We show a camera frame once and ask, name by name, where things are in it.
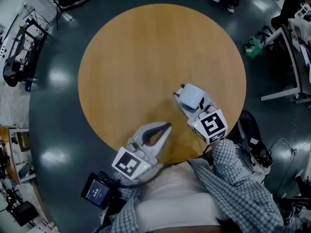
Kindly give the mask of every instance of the gray floor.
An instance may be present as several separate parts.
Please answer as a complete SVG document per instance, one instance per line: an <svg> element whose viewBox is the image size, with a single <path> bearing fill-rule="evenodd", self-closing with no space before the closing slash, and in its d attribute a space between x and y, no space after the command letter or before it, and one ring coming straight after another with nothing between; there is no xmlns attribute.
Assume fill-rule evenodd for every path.
<svg viewBox="0 0 311 233"><path fill-rule="evenodd" d="M231 15L212 0L91 0L66 12L60 30L51 35L41 52L37 81L31 92L30 131L39 191L48 212L63 233L90 232L99 224L101 211L80 198L90 172L109 174L116 155L90 128L78 97L77 78L83 53L95 33L110 19L131 8L151 3L172 3L195 9L221 25L231 36L244 61L247 92L244 108L256 118L262 139L270 146L277 138L300 148L310 137L311 113L306 105L290 99L261 102L261 95L282 90L291 76L268 53L254 60L243 53L244 42L280 12L275 0L241 0ZM310 143L293 160L278 194L297 194L293 181L297 170L306 168ZM272 193L292 162L282 144L273 149L274 164L266 185Z"/></svg>

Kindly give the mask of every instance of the white wall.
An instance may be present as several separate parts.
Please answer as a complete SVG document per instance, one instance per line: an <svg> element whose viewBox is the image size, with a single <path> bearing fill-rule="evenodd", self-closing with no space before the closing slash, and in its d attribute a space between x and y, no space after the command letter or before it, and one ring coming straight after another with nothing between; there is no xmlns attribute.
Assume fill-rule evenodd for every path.
<svg viewBox="0 0 311 233"><path fill-rule="evenodd" d="M5 27L5 32L11 26L17 15L17 9L23 6L25 0L0 0L0 24Z"/></svg>
<svg viewBox="0 0 311 233"><path fill-rule="evenodd" d="M3 196L0 195L0 210L7 206L7 202L4 200ZM1 233L26 233L32 229L29 223L20 227L18 223L15 222L14 217L7 211L0 212L0 232Z"/></svg>

